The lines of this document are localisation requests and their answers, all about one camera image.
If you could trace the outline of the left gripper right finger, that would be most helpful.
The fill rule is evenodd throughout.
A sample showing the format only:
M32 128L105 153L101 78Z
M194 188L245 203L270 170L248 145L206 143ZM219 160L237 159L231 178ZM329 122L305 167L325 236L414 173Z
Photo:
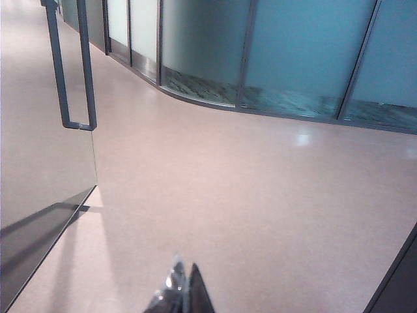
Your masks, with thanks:
M198 266L193 263L189 279L189 312L215 313Z

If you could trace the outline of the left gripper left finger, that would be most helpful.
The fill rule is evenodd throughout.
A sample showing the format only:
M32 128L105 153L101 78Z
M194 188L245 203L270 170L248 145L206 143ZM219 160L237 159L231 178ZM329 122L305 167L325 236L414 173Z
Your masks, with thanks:
M184 312L184 300L188 290L185 265L175 256L162 287L152 295L144 312Z

